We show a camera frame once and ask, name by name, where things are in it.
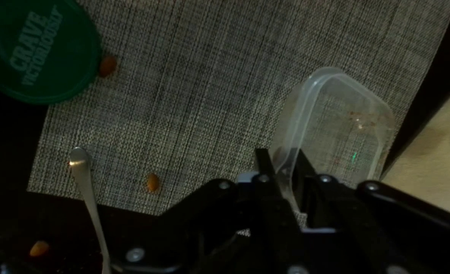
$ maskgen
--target table surface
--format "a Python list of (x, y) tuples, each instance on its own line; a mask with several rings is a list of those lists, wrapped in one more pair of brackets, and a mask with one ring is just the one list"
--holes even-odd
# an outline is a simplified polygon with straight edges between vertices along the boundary
[(450, 212), (450, 100), (394, 162), (383, 182)]

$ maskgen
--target woven placemat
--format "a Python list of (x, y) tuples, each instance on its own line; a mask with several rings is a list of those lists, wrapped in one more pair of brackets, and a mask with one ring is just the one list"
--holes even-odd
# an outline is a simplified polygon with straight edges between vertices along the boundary
[(450, 22), (439, 0), (81, 4), (119, 69), (50, 107), (29, 191), (77, 199), (67, 161), (81, 145), (100, 205), (153, 215), (251, 170), (284, 97), (318, 68), (345, 71), (401, 123)]

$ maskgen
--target dark background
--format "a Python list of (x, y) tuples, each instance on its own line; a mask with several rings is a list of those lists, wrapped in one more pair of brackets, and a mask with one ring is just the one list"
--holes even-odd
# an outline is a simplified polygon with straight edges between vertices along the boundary
[[(450, 28), (386, 167), (448, 98)], [(43, 270), (56, 267), (65, 273), (99, 273), (97, 243), (84, 205), (26, 193), (46, 112), (46, 107), (24, 106), (0, 94), (0, 250)], [(140, 238), (152, 223), (150, 217), (109, 208), (100, 208), (100, 218), (109, 250), (119, 250), (119, 246)], [(29, 260), (29, 249), (38, 240), (50, 243), (50, 253), (43, 260)]]

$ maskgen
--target plastic container lid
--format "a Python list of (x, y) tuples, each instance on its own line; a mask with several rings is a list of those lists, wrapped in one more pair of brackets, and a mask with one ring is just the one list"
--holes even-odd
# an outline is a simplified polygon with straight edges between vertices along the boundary
[(316, 71), (287, 97), (271, 147), (283, 197), (298, 209), (290, 182), (298, 148), (316, 173), (356, 188), (380, 174), (394, 130), (380, 98), (339, 69)]
[(74, 0), (0, 0), (0, 92), (56, 104), (96, 77), (100, 43)]

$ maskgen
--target black mechanism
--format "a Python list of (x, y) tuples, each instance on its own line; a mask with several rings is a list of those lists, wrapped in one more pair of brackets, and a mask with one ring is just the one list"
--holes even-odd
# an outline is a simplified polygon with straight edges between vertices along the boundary
[[(252, 179), (208, 182), (112, 250), (114, 273), (450, 274), (450, 214), (378, 182), (353, 191), (318, 176), (299, 151), (292, 179), (307, 215), (299, 226), (268, 151), (255, 156)], [(5, 264), (8, 273), (36, 273), (0, 252)]]

